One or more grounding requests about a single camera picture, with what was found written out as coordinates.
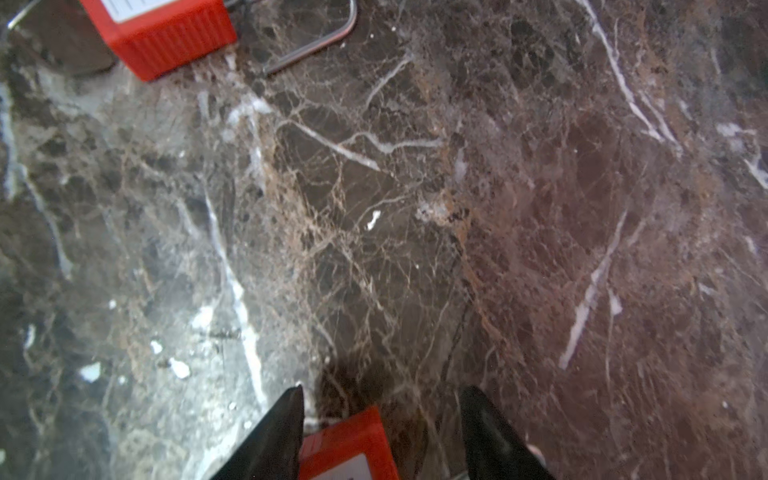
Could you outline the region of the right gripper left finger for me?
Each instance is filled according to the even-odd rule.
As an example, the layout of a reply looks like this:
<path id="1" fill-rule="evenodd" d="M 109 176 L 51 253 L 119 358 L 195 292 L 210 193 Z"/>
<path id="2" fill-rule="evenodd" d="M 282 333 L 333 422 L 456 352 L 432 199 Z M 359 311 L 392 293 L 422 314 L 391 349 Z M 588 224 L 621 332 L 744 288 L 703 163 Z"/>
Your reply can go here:
<path id="1" fill-rule="evenodd" d="M 304 418 L 303 387 L 288 388 L 212 478 L 296 480 Z"/>

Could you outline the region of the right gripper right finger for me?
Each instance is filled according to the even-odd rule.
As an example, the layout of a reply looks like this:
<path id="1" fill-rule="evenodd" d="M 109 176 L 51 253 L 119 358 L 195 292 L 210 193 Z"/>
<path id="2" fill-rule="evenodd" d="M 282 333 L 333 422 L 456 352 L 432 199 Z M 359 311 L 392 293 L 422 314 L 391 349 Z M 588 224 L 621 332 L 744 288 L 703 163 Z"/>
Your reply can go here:
<path id="1" fill-rule="evenodd" d="M 461 390 L 459 407 L 469 479 L 554 479 L 478 387 Z"/>

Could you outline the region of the red padlock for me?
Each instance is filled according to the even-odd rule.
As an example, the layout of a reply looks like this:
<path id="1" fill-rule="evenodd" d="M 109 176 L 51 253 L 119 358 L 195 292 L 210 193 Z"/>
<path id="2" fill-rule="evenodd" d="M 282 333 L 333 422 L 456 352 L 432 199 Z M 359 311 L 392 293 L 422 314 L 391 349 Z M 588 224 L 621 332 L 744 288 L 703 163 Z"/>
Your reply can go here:
<path id="1" fill-rule="evenodd" d="M 371 406 L 305 437 L 298 478 L 399 479 L 379 409 Z"/>
<path id="2" fill-rule="evenodd" d="M 83 1 L 97 32 L 148 82 L 233 44 L 232 1 Z"/>

